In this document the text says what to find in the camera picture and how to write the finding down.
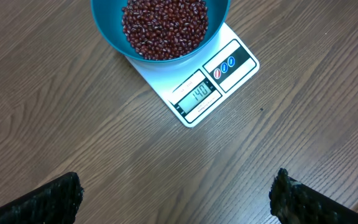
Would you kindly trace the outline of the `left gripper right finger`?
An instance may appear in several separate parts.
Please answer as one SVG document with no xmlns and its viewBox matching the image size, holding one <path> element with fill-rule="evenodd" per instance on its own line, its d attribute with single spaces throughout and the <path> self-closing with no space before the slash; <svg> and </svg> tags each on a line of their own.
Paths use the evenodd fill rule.
<svg viewBox="0 0 358 224">
<path fill-rule="evenodd" d="M 281 168 L 270 192 L 270 213 L 284 224 L 358 224 L 355 212 L 293 179 Z"/>
</svg>

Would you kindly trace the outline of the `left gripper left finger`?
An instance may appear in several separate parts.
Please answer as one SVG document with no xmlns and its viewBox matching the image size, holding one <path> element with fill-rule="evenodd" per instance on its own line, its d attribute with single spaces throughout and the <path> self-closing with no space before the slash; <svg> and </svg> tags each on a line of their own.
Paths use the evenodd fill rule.
<svg viewBox="0 0 358 224">
<path fill-rule="evenodd" d="M 78 174 L 59 178 L 0 207 L 0 224 L 73 224 L 83 200 Z"/>
</svg>

